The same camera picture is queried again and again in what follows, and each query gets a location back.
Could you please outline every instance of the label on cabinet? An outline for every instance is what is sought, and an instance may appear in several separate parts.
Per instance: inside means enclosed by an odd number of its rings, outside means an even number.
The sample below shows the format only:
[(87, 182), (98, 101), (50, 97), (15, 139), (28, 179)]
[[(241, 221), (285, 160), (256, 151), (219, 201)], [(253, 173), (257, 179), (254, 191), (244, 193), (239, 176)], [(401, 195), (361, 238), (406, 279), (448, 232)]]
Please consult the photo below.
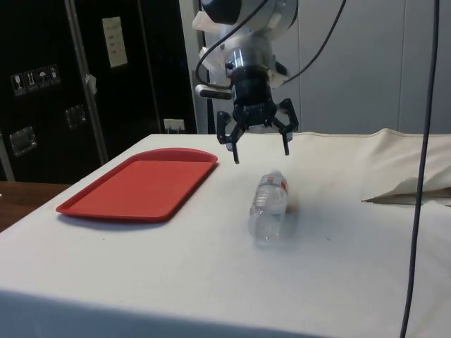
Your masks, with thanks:
[(125, 51), (124, 37), (122, 35), (121, 17), (102, 19), (106, 41), (106, 50), (112, 68), (126, 65), (127, 52)]

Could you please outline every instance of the plastic water bottle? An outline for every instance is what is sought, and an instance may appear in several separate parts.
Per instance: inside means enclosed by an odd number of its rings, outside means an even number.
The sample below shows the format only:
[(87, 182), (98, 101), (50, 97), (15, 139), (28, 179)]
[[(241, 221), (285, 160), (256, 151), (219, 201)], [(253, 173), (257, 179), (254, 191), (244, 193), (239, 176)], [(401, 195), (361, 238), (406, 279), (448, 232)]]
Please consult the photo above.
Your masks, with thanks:
[(280, 240), (288, 205), (288, 185), (274, 170), (261, 178), (250, 210), (249, 231), (258, 244)]

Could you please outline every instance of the power outlet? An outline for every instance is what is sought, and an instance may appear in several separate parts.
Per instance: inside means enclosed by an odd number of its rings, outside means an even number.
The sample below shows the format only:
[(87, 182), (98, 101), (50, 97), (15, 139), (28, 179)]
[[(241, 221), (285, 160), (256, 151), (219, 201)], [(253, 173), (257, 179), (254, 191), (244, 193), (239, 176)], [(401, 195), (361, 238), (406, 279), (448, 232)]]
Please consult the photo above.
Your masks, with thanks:
[(185, 131), (185, 121), (172, 118), (164, 119), (164, 130), (167, 133), (182, 133)]

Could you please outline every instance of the plastic tray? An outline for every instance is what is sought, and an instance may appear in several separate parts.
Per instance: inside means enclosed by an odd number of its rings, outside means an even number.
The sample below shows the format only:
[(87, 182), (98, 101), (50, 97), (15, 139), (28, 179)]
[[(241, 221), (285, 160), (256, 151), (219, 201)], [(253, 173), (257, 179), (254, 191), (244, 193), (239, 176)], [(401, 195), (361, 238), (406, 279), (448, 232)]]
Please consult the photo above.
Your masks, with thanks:
[(218, 158), (195, 149), (135, 155), (61, 204), (65, 215), (161, 222), (171, 218), (214, 170)]

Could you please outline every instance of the bottle label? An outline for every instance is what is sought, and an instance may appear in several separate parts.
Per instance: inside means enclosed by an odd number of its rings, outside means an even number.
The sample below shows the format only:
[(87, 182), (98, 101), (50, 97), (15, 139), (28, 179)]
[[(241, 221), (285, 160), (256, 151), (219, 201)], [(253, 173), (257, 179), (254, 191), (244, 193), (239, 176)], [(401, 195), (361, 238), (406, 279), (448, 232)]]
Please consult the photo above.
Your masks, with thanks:
[(283, 190), (285, 190), (285, 192), (288, 193), (287, 181), (283, 177), (274, 175), (265, 175), (262, 177), (260, 181), (260, 187), (264, 185), (272, 185), (274, 187), (280, 187)]

